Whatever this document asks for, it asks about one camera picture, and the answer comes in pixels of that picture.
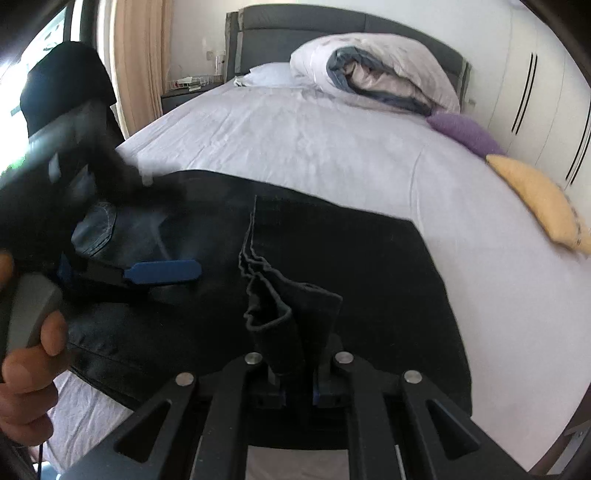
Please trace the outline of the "person's left hand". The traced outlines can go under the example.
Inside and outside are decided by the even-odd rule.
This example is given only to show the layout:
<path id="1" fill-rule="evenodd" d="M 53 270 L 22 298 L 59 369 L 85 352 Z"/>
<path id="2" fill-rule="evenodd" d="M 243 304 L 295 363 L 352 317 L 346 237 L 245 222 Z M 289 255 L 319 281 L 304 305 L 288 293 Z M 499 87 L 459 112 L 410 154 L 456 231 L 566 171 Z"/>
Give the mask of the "person's left hand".
<path id="1" fill-rule="evenodd" d="M 27 447 L 53 434 L 48 412 L 58 403 L 54 380 L 68 369 L 67 324 L 60 311 L 46 317 L 40 340 L 32 348 L 13 351 L 1 368 L 1 431 Z"/>

